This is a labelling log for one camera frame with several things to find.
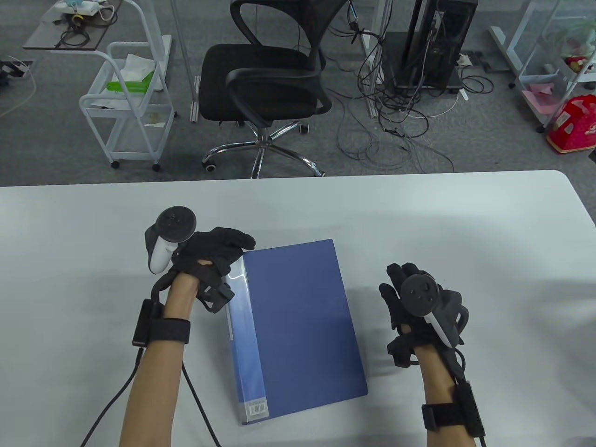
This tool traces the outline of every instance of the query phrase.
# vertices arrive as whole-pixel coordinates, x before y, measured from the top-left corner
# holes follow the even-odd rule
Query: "chair armrest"
[[[331,108],[331,100],[327,97],[321,85],[321,72],[318,70],[295,69],[264,69],[246,68],[236,69],[228,73],[226,87],[232,101],[240,111],[258,128],[271,127],[272,122],[266,121],[254,108],[240,95],[238,86],[241,83],[264,82],[278,85],[290,85],[302,88],[313,94],[322,104],[314,114],[326,113]]]
[[[229,4],[229,12],[240,32],[245,35],[251,44],[262,45],[248,25],[246,25],[246,22],[240,14],[240,7],[245,3],[267,6],[287,13],[287,9],[289,7],[291,8],[292,4],[298,4],[299,0],[231,0]]]
[[[327,67],[327,58],[325,58],[325,54],[321,47],[319,47],[319,61],[321,62],[321,71],[325,70],[325,67]]]

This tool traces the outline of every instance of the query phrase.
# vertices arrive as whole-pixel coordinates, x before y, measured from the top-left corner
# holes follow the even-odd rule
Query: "vr controller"
[[[185,206],[173,206],[159,215],[145,232],[151,273],[158,275],[167,268],[179,244],[189,240],[196,227],[196,216]]]
[[[469,313],[461,305],[459,293],[441,293],[433,277],[417,273],[403,282],[399,296],[405,310],[431,324],[445,346],[456,347],[460,343]]]

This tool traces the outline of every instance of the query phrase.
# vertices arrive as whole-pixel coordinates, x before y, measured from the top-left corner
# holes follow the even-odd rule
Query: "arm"
[[[174,280],[164,318],[190,319],[198,279],[185,273]],[[152,342],[147,347],[126,406],[120,447],[169,447],[178,400],[184,344]]]
[[[453,402],[455,383],[432,345],[419,346],[414,352],[420,362],[426,403]],[[427,432],[427,447],[476,447],[464,426],[441,427],[438,432]]]

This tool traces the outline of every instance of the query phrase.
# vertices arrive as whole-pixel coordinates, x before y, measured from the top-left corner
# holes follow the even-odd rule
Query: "white table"
[[[489,447],[594,435],[596,230],[546,171],[2,188],[0,445],[80,444],[132,369],[155,281],[143,231],[175,204],[258,248],[333,238],[367,371],[364,398],[240,426],[225,313],[197,305],[185,362],[223,446],[425,445],[420,372],[385,352],[395,334],[377,286],[393,261],[462,292]],[[117,445],[125,403],[89,445]],[[212,445],[184,383],[172,445]]]

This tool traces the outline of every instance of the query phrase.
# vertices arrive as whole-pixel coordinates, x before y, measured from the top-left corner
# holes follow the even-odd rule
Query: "computer stand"
[[[408,32],[387,32],[385,34],[381,68],[385,74],[385,87],[389,91],[415,89],[417,87],[418,79],[412,79],[412,69],[409,67],[411,64],[408,61],[402,62],[402,54],[407,44]],[[460,75],[457,68],[454,67],[445,91],[457,94],[462,88]],[[436,87],[423,85],[421,89],[436,89]]]

